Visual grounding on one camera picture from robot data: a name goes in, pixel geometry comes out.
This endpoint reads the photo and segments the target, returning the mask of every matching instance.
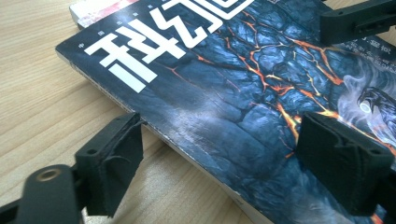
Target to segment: wood grain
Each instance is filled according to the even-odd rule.
[[[330,1],[335,7],[347,2]],[[118,106],[55,53],[78,29],[71,0],[0,1],[0,204],[24,179],[74,153],[116,116]],[[212,179],[143,128],[144,156],[114,219],[88,223],[251,223]]]

